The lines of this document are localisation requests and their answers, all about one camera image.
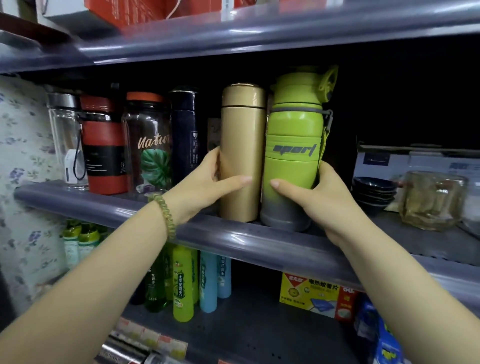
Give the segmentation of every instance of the yellow box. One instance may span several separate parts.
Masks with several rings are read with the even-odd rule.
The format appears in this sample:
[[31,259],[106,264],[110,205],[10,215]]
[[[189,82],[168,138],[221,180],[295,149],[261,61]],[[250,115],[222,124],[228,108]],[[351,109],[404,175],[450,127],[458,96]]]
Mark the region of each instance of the yellow box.
[[351,322],[358,294],[349,287],[284,273],[280,302],[338,321]]

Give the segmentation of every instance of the bracelet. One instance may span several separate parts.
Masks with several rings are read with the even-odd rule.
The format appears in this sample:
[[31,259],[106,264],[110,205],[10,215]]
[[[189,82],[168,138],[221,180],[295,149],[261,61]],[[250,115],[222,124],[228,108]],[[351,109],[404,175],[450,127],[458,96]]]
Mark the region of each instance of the bracelet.
[[177,238],[177,227],[175,226],[175,223],[173,222],[172,214],[170,213],[170,209],[167,206],[167,203],[163,199],[163,196],[158,193],[158,194],[153,194],[152,196],[149,196],[149,200],[152,199],[158,205],[160,206],[160,209],[162,210],[163,217],[165,219],[165,223],[167,225],[167,230],[168,230],[168,239],[170,241],[174,241]]

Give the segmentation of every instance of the hand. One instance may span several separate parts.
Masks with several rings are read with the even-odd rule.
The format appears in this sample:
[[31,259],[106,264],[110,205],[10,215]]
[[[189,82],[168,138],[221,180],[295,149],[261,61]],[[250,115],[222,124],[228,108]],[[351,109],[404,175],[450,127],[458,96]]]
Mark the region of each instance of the hand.
[[185,179],[164,195],[173,221],[183,224],[219,198],[252,183],[251,176],[234,176],[218,181],[220,147],[208,153],[203,162]]
[[270,184],[277,192],[299,204],[324,228],[330,241],[339,245],[353,226],[368,218],[332,166],[321,162],[319,173],[320,183],[313,190],[284,180],[271,180]]

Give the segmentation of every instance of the store shelf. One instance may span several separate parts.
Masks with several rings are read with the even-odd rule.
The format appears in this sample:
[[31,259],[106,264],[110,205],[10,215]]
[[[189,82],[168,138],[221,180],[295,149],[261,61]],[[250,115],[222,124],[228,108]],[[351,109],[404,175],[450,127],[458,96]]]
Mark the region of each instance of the store shelf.
[[123,35],[4,54],[0,73],[480,31],[480,1],[291,0],[130,27]]
[[[17,188],[14,196],[31,207],[112,228],[145,205],[142,197],[72,191],[59,181],[29,183]],[[480,267],[448,260],[478,257],[477,239],[457,228],[436,233],[405,226],[394,213],[383,213],[374,221],[413,253],[446,290],[480,316]],[[302,234],[199,214],[179,226],[178,239],[198,250],[362,290],[348,260],[318,228]],[[415,255],[421,252],[424,256]]]
[[258,278],[264,278],[264,288],[234,285],[232,296],[218,300],[216,311],[205,314],[197,306],[188,323],[173,318],[172,305],[157,314],[129,305],[122,317],[187,342],[186,359],[195,364],[217,364],[219,359],[237,364],[360,363],[349,342],[351,327],[280,303],[280,279]]

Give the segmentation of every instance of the gold thermos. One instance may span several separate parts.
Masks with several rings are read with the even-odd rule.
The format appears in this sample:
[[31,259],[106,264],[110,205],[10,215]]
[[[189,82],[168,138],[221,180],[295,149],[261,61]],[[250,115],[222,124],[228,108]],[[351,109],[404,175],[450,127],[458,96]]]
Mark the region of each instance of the gold thermos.
[[258,217],[266,125],[266,92],[251,84],[226,87],[222,95],[220,179],[252,176],[252,184],[222,197],[220,216],[253,221]]

